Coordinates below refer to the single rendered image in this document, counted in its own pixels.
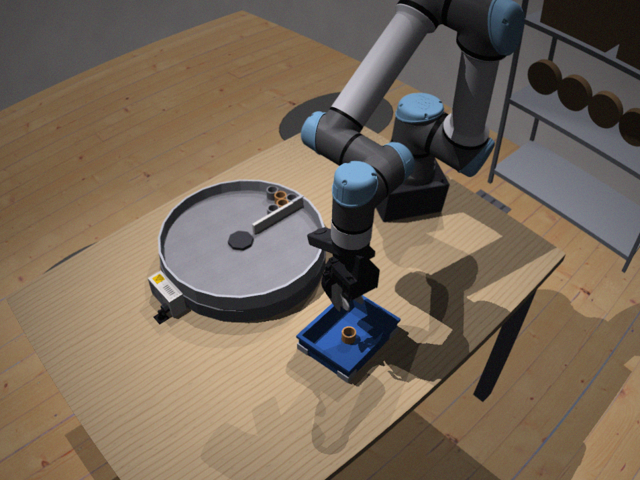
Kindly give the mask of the blue open-top crate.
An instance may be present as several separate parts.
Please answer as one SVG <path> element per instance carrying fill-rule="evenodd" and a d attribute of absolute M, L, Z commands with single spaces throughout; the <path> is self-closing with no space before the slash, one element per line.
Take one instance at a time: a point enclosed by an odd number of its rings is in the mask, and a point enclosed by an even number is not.
<path fill-rule="evenodd" d="M 298 350 L 314 358 L 346 383 L 398 332 L 398 322 L 393 313 L 362 297 L 363 304 L 350 300 L 350 311 L 341 307 L 339 312 L 330 304 L 296 335 Z M 341 340 L 342 330 L 346 326 L 356 330 L 356 339 L 352 344 L 345 344 Z"/>

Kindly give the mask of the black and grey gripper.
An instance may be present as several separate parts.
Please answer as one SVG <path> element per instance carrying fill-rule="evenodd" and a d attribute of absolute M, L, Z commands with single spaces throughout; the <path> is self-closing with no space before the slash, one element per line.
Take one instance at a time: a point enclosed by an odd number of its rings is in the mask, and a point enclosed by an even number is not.
<path fill-rule="evenodd" d="M 370 242 L 359 250 L 343 249 L 333 240 L 332 245 L 341 256 L 333 254 L 333 257 L 329 258 L 325 264 L 321 285 L 339 312 L 341 307 L 350 311 L 350 300 L 363 304 L 362 295 L 378 287 L 380 270 L 370 260 L 375 257 L 375 250 L 371 248 Z M 367 266 L 368 259 L 370 261 Z"/>

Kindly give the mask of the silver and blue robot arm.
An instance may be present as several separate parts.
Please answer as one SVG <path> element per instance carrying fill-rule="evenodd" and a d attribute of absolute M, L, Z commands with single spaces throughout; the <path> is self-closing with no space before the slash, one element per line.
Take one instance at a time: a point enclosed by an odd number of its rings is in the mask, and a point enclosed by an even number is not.
<path fill-rule="evenodd" d="M 516 50 L 525 23 L 512 0 L 400 0 L 395 10 L 328 112 L 313 113 L 301 130 L 307 147 L 339 166 L 331 228 L 307 235 L 309 245 L 338 256 L 332 240 L 348 250 L 367 246 L 376 206 L 402 184 L 430 181 L 435 158 L 467 177 L 478 173 L 495 145 L 485 122 L 499 61 Z M 362 135 L 423 38 L 441 24 L 457 31 L 462 51 L 452 112 L 433 95 L 412 93 L 398 103 L 389 144 Z"/>

